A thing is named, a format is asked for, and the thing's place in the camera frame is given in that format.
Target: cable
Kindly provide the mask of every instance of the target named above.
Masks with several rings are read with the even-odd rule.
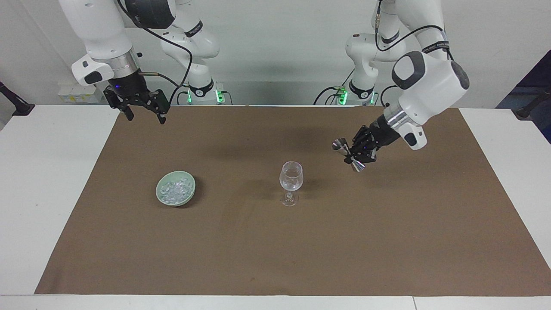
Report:
[[[228,95],[230,96],[230,103],[231,103],[231,105],[234,105],[234,100],[231,98],[230,92],[226,92],[226,91],[224,90],[224,91],[222,91],[222,93],[223,93],[223,94],[228,94]]]
[[[126,10],[126,8],[122,5],[121,3],[121,0],[117,0],[117,3],[118,3],[118,6],[121,8],[121,10],[126,14],[126,16],[128,16],[128,18],[130,18],[130,20],[134,23],[134,19],[130,16],[130,13]],[[180,44],[177,44],[177,43],[174,43],[170,40],[167,40],[165,38],[163,38],[162,36],[154,33],[153,31],[149,30],[148,28],[142,28],[143,30],[147,31],[149,34],[151,34],[152,36],[155,36],[156,38],[162,40],[162,41],[165,41],[167,42],[168,44],[172,44],[176,47],[179,47],[181,49],[183,49],[184,51],[186,51],[188,54],[190,54],[190,61],[189,61],[189,64],[187,65],[187,69],[186,69],[186,74],[183,75],[183,79],[182,79],[182,82],[180,83],[179,86],[176,87],[176,89],[174,89],[172,95],[170,96],[170,100],[169,100],[169,103],[172,103],[172,100],[174,99],[174,95],[176,94],[176,92],[178,91],[178,89],[182,88],[182,86],[184,85],[184,83],[186,82],[186,79],[187,79],[187,76],[189,75],[190,73],[190,69],[191,69],[191,64],[193,63],[193,54],[191,54],[191,51],[183,46],[181,46]]]
[[[320,99],[321,95],[323,95],[325,92],[327,92],[331,89],[335,89],[335,87],[331,86],[331,87],[327,87],[326,89],[322,90],[322,92],[320,92],[320,94],[316,97],[316,100],[314,100],[314,105],[316,105],[316,103]]]
[[[381,3],[382,3],[383,0],[379,0],[379,7],[377,8],[377,15],[380,16],[381,14]],[[396,45],[398,45],[400,42],[402,42],[403,40],[405,40],[407,37],[409,37],[410,35],[418,32],[418,31],[421,31],[421,30],[425,30],[425,29],[429,29],[429,28],[435,28],[435,29],[438,29],[440,32],[444,32],[444,29],[442,29],[441,27],[439,26],[436,26],[436,25],[428,25],[428,26],[423,26],[423,27],[420,27],[420,28],[417,28],[413,31],[411,31],[410,33],[408,33],[407,35],[405,35],[403,38],[399,39],[396,43],[394,43],[393,45],[389,46],[388,48],[382,50],[380,47],[379,47],[379,38],[378,38],[378,35],[379,35],[379,23],[376,22],[375,23],[375,45],[377,46],[377,49],[381,52],[386,52],[388,51],[389,49],[395,47]]]
[[[323,105],[327,105],[327,103],[329,102],[329,99],[331,99],[331,97],[333,97],[333,100],[335,100],[335,98],[338,97],[338,96],[339,96],[338,94],[330,95],[329,97],[327,97],[327,99],[325,100],[325,103]]]
[[[186,94],[186,95],[187,95],[187,91],[181,92],[181,93],[178,94],[178,96],[176,97],[176,104],[177,104],[177,105],[180,105],[180,95],[181,95],[181,94]]]
[[[174,85],[176,87],[179,87],[179,85],[176,84],[176,82],[174,82],[172,79],[170,79],[166,75],[161,74],[159,72],[139,72],[138,75],[140,75],[140,76],[150,76],[150,77],[161,77],[161,78],[169,81],[170,83],[172,83],[172,85]]]
[[[381,97],[380,97],[380,99],[381,99],[381,104],[382,104],[382,106],[384,106],[384,107],[388,107],[390,104],[389,104],[389,103],[384,103],[384,101],[382,100],[382,97],[385,95],[385,92],[386,92],[387,90],[391,89],[391,88],[398,88],[398,86],[396,86],[396,85],[389,86],[389,87],[385,88],[385,90],[383,90],[383,91],[381,92]]]
[[[344,82],[341,84],[341,86],[344,86],[346,84],[346,82],[348,81],[348,79],[352,76],[352,73],[354,73],[354,70],[356,69],[352,69],[352,71],[350,72],[350,74],[348,75],[348,77],[344,80]],[[333,97],[333,100],[331,100],[331,105],[333,105],[333,102],[335,101],[335,97]]]

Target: bowl of ice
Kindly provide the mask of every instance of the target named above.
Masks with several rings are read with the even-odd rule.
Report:
[[[167,206],[183,206],[195,194],[195,179],[185,171],[171,172],[157,183],[156,194],[157,199]]]

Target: wine glass base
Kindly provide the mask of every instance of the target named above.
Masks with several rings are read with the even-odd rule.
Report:
[[[291,199],[289,199],[287,197],[283,197],[283,198],[280,199],[280,201],[286,207],[293,207],[299,201],[299,196],[297,194],[295,194],[295,195],[293,195],[293,198],[291,198]]]

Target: white wall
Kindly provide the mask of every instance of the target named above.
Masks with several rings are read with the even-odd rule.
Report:
[[[457,106],[495,107],[551,49],[548,0],[442,2],[453,54],[472,82]],[[196,0],[196,4],[205,26],[222,44],[220,55],[208,61],[213,75],[226,82],[227,90],[236,88],[239,95],[234,99],[273,103],[283,91],[284,103],[308,104],[318,90],[340,84],[352,69],[344,44],[353,33],[372,32],[376,1]],[[28,101],[58,103],[57,83],[73,81],[68,67],[83,55],[84,47],[57,0],[3,0],[0,9],[0,79]],[[162,53],[156,38],[140,29],[127,32],[136,51],[144,53],[144,70],[181,78],[182,69]],[[414,41],[410,47],[417,47]],[[381,80],[381,87],[390,83],[388,73]],[[156,84],[170,89],[163,82]],[[245,89],[251,89],[252,95]],[[396,95],[389,93],[388,98]]]

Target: table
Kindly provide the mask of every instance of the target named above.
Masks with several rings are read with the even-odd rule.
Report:
[[[551,146],[511,111],[461,113],[549,264]],[[42,105],[0,132],[0,308],[550,308],[551,297],[30,296],[116,116],[107,106]]]

